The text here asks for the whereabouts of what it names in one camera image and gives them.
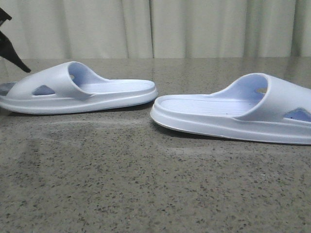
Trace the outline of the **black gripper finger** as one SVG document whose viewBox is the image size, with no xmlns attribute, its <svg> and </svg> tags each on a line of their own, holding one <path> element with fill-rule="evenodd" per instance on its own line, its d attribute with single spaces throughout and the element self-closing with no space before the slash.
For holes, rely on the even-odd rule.
<svg viewBox="0 0 311 233">
<path fill-rule="evenodd" d="M 0 23 L 4 23 L 6 20 L 11 20 L 12 17 L 0 8 Z"/>
<path fill-rule="evenodd" d="M 31 72 L 31 70 L 22 62 L 22 60 L 17 55 L 11 41 L 2 32 L 0 33 L 0 55 L 4 59 L 15 64 L 23 71 L 27 73 Z"/>
</svg>

